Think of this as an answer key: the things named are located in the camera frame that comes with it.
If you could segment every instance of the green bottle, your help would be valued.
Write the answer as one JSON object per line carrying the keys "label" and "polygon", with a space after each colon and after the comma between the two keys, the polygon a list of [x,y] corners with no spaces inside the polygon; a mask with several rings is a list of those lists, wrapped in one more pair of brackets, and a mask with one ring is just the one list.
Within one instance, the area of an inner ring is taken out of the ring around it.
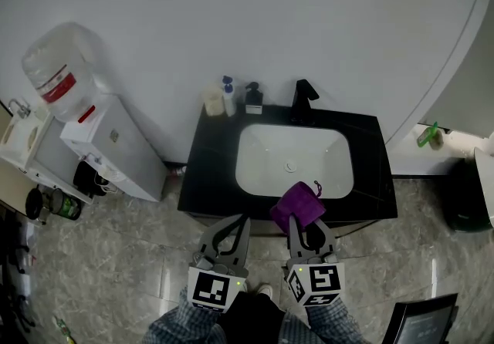
{"label": "green bottle", "polygon": [[61,318],[57,318],[56,315],[52,317],[53,323],[57,328],[59,328],[60,332],[65,336],[67,339],[68,344],[76,344],[74,339],[70,337],[70,330]]}
{"label": "green bottle", "polygon": [[428,143],[433,136],[435,136],[438,131],[438,123],[434,122],[434,126],[429,126],[425,129],[417,139],[417,145],[422,148],[426,143]]}

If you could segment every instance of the plastic water bottle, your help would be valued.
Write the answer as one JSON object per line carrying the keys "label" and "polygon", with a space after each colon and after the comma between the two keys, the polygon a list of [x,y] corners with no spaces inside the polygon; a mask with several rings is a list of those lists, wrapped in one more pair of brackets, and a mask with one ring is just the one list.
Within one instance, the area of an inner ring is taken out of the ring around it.
{"label": "plastic water bottle", "polygon": [[22,69],[49,110],[62,122],[82,121],[93,110],[98,89],[75,43],[79,26],[63,23],[34,42]]}
{"label": "plastic water bottle", "polygon": [[233,79],[230,76],[223,77],[223,100],[225,101],[225,111],[228,116],[234,116],[237,112],[235,105],[235,90],[233,87]]}

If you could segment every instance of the marble floor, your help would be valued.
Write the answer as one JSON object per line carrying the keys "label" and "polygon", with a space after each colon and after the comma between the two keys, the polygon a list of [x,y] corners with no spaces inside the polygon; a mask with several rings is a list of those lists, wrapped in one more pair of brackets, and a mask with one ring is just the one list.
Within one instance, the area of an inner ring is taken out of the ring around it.
{"label": "marble floor", "polygon": [[[344,301],[363,334],[381,342],[397,301],[458,292],[451,342],[494,342],[494,232],[450,231],[428,180],[396,180],[394,186],[399,218],[337,245],[346,271]],[[159,204],[108,195],[85,207],[78,221],[51,217],[35,227],[29,245],[36,263],[28,273],[38,327],[29,342],[65,342],[51,320],[56,314],[78,344],[135,344],[174,308],[204,228],[177,210],[179,193],[175,181]],[[286,240],[252,238],[249,281],[270,282],[275,302],[304,319],[283,281],[288,257]]]}

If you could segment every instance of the black soap dispenser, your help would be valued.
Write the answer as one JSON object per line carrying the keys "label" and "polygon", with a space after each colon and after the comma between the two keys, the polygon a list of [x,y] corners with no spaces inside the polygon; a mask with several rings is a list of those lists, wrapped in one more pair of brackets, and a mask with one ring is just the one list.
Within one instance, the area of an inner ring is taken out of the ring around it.
{"label": "black soap dispenser", "polygon": [[245,95],[245,113],[262,114],[262,93],[258,91],[259,84],[250,82],[245,87],[248,92]]}

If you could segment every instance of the sink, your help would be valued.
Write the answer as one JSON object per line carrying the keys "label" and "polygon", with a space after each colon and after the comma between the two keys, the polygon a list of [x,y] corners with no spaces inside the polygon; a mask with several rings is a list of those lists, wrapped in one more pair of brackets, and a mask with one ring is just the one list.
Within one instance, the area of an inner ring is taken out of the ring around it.
{"label": "sink", "polygon": [[37,107],[24,119],[15,114],[0,139],[0,157],[26,170],[52,118],[44,106]]}
{"label": "sink", "polygon": [[298,181],[321,198],[347,196],[354,187],[350,149],[335,130],[253,124],[240,134],[235,176],[239,186],[257,196],[281,197]]}

